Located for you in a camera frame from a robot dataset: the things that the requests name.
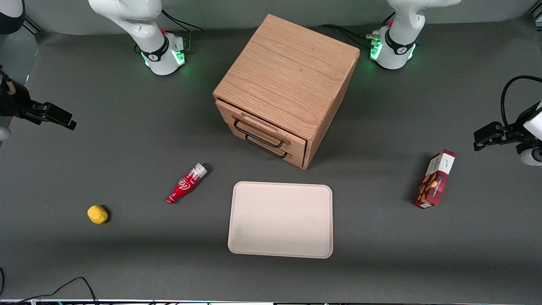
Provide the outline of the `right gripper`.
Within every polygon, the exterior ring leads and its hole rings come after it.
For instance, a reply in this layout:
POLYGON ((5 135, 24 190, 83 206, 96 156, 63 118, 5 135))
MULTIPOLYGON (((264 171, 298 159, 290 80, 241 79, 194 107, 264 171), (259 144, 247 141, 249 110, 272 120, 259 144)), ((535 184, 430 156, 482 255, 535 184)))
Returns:
POLYGON ((23 118, 31 123, 40 125, 50 122, 58 124, 69 130, 75 130, 76 122, 72 120, 73 114, 52 103, 44 103, 42 110, 31 110, 33 103, 28 90, 17 81, 14 81, 5 72, 0 70, 0 115, 17 116, 23 113, 23 118))

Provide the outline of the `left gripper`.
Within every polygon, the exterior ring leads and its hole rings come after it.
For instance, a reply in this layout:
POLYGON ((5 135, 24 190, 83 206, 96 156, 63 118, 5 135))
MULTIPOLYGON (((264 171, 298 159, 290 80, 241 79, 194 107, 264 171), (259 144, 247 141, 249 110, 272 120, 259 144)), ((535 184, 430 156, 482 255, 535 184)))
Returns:
POLYGON ((474 151, 480 151, 493 145, 505 145, 511 143, 539 144, 542 138, 542 108, 541 102, 521 112, 511 126, 503 123, 492 122, 473 133, 474 151))

